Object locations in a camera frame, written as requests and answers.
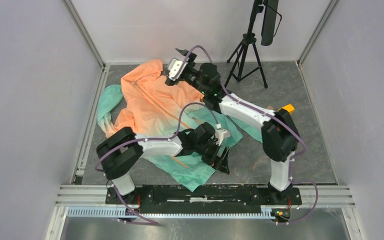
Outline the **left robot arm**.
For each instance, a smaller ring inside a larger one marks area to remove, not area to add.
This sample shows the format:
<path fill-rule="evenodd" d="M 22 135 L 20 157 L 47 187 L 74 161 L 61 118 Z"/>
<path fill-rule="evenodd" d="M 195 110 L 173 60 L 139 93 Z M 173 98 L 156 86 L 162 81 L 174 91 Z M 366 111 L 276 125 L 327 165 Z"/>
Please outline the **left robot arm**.
<path fill-rule="evenodd" d="M 182 157 L 196 153 L 214 170 L 229 174 L 230 149 L 222 146 L 229 135 L 229 131 L 220 124 L 213 127 L 208 122 L 167 136 L 143 135 L 127 126 L 98 145 L 99 163 L 96 168 L 113 183 L 119 199 L 131 204 L 137 198 L 137 190 L 129 171 L 140 158 Z"/>

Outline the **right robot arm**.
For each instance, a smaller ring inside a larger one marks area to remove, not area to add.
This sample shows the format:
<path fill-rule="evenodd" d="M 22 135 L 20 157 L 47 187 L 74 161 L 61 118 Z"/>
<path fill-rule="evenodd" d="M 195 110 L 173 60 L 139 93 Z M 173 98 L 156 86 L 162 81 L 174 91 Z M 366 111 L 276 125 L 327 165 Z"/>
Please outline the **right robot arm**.
<path fill-rule="evenodd" d="M 273 203 L 282 204 L 293 187 L 291 162 L 299 155 L 298 144 L 304 143 L 290 112 L 286 108 L 275 111 L 259 107 L 227 90 L 212 61 L 195 68 L 194 50 L 195 47 L 177 49 L 184 58 L 171 60 L 166 85 L 186 82 L 203 94 L 203 102 L 210 110 L 238 119 L 261 132 L 263 151 L 271 160 L 268 196 Z"/>

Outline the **orange and teal jacket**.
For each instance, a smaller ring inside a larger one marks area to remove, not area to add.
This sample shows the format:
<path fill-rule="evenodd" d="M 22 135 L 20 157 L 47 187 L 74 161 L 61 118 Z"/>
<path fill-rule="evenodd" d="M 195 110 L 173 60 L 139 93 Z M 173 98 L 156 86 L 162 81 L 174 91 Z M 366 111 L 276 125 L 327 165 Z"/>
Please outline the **orange and teal jacket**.
<path fill-rule="evenodd" d="M 221 124 L 230 131 L 223 146 L 235 146 L 243 138 L 240 130 L 262 141 L 256 128 L 201 106 L 203 94 L 186 82 L 166 85 L 162 71 L 162 61 L 153 59 L 125 74 L 120 84 L 104 89 L 98 101 L 97 124 L 107 138 L 124 127 L 132 128 L 137 134 L 164 136 L 172 135 L 177 127 L 195 129 L 207 122 L 213 127 Z"/>

